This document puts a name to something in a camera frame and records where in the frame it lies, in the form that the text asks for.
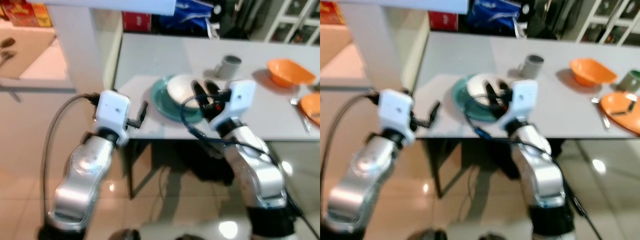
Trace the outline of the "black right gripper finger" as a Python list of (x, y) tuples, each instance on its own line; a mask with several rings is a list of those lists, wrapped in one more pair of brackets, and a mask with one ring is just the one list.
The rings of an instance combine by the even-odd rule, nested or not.
[(511, 89), (510, 85), (504, 80), (499, 80), (498, 86), (500, 89), (500, 92), (498, 94), (499, 99), (501, 99), (502, 101), (511, 101), (513, 98), (513, 90)]
[(227, 95), (226, 90), (221, 89), (217, 83), (208, 78), (205, 80), (205, 90), (210, 98), (224, 98)]
[(210, 93), (208, 81), (201, 83), (198, 80), (192, 80), (192, 90), (196, 96), (195, 101), (198, 106), (210, 105), (210, 101), (207, 96)]
[(489, 109), (501, 109), (502, 100), (501, 96), (496, 93), (494, 87), (490, 82), (485, 82), (484, 89), (486, 90), (486, 99)]

